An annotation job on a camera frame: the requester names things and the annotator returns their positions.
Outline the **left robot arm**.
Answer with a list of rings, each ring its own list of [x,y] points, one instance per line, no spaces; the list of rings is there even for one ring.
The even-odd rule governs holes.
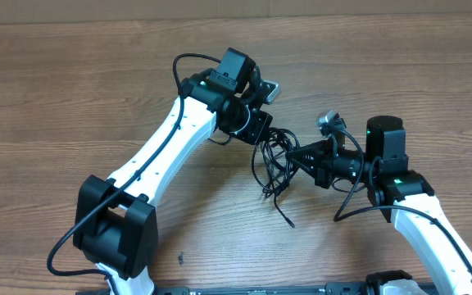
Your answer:
[[[107,179],[81,185],[73,244],[104,275],[112,294],[151,294],[148,266],[158,244],[157,206],[190,154],[216,130],[255,145],[280,92],[246,54],[227,49],[216,68],[177,79],[178,97],[153,136]]]

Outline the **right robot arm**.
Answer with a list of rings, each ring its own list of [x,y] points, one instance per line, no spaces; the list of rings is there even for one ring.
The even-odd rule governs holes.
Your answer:
[[[441,294],[472,294],[472,251],[443,212],[425,177],[409,169],[402,119],[375,116],[366,123],[366,146],[347,150],[351,137],[339,115],[317,121],[323,140],[297,148],[287,160],[330,188],[339,179],[368,190],[368,211],[381,211],[411,245]]]

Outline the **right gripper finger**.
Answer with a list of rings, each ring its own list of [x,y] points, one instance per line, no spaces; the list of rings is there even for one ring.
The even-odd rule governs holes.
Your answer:
[[[333,140],[321,140],[286,153],[286,159],[292,163],[318,162],[331,157],[334,151]]]
[[[326,188],[326,169],[314,157],[292,158],[291,162],[313,178],[315,186]]]

